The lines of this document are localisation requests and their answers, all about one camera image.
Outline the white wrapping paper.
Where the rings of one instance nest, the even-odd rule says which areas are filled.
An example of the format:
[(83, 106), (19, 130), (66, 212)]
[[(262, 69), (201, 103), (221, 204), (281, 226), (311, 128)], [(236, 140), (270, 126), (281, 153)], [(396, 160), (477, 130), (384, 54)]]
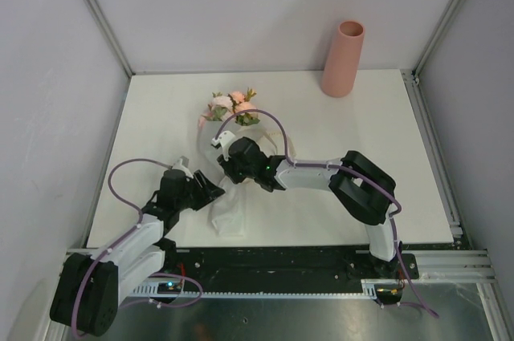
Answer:
[[(243, 237), (245, 235), (245, 220), (248, 201), (249, 180), (235, 185), (229, 180), (217, 158), (221, 152), (211, 145), (211, 140), (221, 127), (221, 121), (209, 121), (201, 116), (197, 138), (198, 151), (208, 164), (206, 171), (214, 183), (225, 190), (225, 193), (209, 205), (209, 219), (219, 237)], [(226, 129), (235, 134), (237, 138), (248, 137), (254, 140), (261, 150), (268, 156), (278, 153), (278, 146), (271, 138), (267, 129), (259, 124), (243, 127), (230, 122)]]

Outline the cream printed ribbon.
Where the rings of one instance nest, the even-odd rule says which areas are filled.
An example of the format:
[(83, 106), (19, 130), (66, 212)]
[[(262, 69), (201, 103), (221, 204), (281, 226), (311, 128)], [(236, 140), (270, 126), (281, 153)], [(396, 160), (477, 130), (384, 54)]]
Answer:
[(264, 151), (266, 154), (283, 155), (285, 152), (292, 159), (296, 157), (296, 149), (292, 138), (280, 130), (266, 131), (263, 135)]

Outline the pink flower bouquet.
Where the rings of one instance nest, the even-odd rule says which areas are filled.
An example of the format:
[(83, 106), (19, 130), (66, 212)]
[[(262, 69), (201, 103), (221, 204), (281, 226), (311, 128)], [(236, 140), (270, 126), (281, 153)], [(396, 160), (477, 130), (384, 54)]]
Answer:
[(256, 91), (253, 88), (248, 88), (246, 92), (232, 91), (227, 94), (213, 92), (206, 111), (199, 117), (198, 126), (202, 128), (205, 122), (224, 122), (232, 115), (235, 115), (235, 123), (241, 126), (259, 124), (257, 114), (249, 112), (250, 109), (256, 109), (251, 103), (255, 96)]

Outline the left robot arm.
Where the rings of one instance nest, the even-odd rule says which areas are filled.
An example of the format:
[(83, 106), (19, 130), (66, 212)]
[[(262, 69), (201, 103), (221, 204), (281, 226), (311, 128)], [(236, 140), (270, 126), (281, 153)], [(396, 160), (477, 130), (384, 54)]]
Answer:
[(73, 253), (63, 264), (53, 298), (52, 321), (94, 336), (112, 325), (121, 303), (152, 274), (177, 268), (176, 245), (166, 234), (182, 211), (198, 211), (223, 196), (224, 189), (183, 166), (164, 172), (160, 187), (137, 223), (91, 254)]

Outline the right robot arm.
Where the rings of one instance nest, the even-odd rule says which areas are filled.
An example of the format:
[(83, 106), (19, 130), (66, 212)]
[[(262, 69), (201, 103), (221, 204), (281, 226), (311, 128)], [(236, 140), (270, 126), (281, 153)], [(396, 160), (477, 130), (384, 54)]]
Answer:
[(367, 157), (357, 151), (325, 162), (268, 156), (248, 137), (218, 136), (211, 145), (221, 151), (217, 162), (235, 184), (252, 180), (269, 193), (289, 189), (332, 193), (365, 226), (371, 270), (380, 278), (398, 270), (400, 243), (393, 216), (402, 207), (394, 196), (396, 182)]

